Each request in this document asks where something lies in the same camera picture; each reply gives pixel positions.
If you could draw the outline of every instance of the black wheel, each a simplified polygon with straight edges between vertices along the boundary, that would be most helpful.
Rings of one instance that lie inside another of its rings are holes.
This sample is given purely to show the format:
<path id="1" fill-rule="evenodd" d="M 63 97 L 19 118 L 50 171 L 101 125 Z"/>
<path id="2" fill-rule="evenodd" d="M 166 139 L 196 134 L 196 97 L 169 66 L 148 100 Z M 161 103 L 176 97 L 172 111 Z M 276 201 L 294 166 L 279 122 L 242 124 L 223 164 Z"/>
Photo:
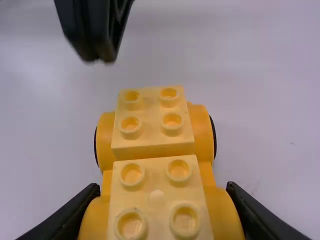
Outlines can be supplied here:
<path id="1" fill-rule="evenodd" d="M 99 167 L 99 163 L 98 163 L 98 157 L 97 157 L 97 145 L 96 145 L 96 136 L 97 136 L 97 127 L 95 128 L 94 131 L 94 142 L 93 142 L 93 147 L 94 147 L 94 157 L 95 157 L 95 162 Z"/>
<path id="2" fill-rule="evenodd" d="M 210 115 L 209 115 L 209 118 L 210 118 L 210 122 L 211 122 L 212 133 L 213 133 L 213 147 L 214 147 L 213 159 L 215 159 L 216 155 L 217 155 L 217 135 L 216 135 L 216 129 L 215 129 L 214 121 L 212 120 L 212 117 Z"/>

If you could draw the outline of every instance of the white surface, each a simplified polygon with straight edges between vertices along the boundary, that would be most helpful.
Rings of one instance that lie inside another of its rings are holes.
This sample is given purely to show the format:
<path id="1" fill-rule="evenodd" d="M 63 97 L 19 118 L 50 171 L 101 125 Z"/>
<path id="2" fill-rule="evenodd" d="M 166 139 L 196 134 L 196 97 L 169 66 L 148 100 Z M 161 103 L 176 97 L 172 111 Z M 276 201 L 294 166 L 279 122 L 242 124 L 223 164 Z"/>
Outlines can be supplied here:
<path id="1" fill-rule="evenodd" d="M 320 2 L 136 0 L 117 63 L 85 65 L 52 0 L 0 1 L 0 239 L 101 182 L 93 136 L 121 88 L 183 84 L 236 181 L 320 239 Z"/>

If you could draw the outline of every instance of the black plastic object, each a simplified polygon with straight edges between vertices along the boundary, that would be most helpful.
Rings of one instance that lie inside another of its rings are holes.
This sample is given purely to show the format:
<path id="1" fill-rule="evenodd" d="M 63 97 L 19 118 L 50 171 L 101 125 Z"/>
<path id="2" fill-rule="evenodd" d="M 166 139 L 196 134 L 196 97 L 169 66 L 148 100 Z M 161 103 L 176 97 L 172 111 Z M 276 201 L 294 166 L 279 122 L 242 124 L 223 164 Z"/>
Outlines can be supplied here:
<path id="1" fill-rule="evenodd" d="M 213 147 L 214 147 L 214 155 L 213 155 L 213 159 L 216 158 L 217 155 L 217 135 L 216 135 L 216 128 L 215 128 L 215 124 L 214 121 L 212 120 L 212 117 L 209 115 L 210 118 L 210 122 L 211 122 L 211 127 L 212 127 L 212 133 L 213 133 Z"/>
<path id="2" fill-rule="evenodd" d="M 266 209 L 235 182 L 229 181 L 226 191 L 235 205 L 247 240 L 310 240 Z"/>
<path id="3" fill-rule="evenodd" d="M 89 184 L 58 211 L 17 240 L 76 240 L 89 203 L 99 196 L 99 185 Z"/>
<path id="4" fill-rule="evenodd" d="M 114 63 L 134 0 L 54 0 L 64 35 L 86 62 Z"/>
<path id="5" fill-rule="evenodd" d="M 97 127 L 95 128 L 95 131 L 94 131 L 93 147 L 94 147 L 94 157 L 95 157 L 95 162 L 96 162 L 96 164 L 97 164 L 97 165 L 98 165 L 98 167 L 99 167 L 99 163 L 98 163 L 98 155 L 97 155 L 97 140 L 96 140 L 96 137 L 97 137 Z"/>

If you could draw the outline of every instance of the toy vehicle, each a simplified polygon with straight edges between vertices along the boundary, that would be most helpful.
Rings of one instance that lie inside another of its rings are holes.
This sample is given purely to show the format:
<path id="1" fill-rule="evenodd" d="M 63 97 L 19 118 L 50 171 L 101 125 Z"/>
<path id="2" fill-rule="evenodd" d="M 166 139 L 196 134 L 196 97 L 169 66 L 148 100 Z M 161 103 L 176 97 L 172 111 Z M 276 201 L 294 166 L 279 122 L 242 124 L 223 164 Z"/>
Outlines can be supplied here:
<path id="1" fill-rule="evenodd" d="M 19 240 L 307 240 L 236 183 L 217 188 L 217 140 L 182 86 L 124 89 L 94 133 L 103 174 Z"/>

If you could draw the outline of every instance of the yellow duplo brick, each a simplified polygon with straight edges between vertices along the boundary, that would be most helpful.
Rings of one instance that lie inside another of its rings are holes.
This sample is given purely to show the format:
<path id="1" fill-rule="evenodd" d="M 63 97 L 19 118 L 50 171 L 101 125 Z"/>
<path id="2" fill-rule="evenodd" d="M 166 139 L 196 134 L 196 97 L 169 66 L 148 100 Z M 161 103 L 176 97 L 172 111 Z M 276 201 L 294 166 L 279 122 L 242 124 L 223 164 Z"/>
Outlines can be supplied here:
<path id="1" fill-rule="evenodd" d="M 195 155 L 116 161 L 108 240 L 213 240 Z"/>
<path id="2" fill-rule="evenodd" d="M 117 160 L 195 154 L 183 87 L 122 90 L 115 110 L 111 149 Z"/>

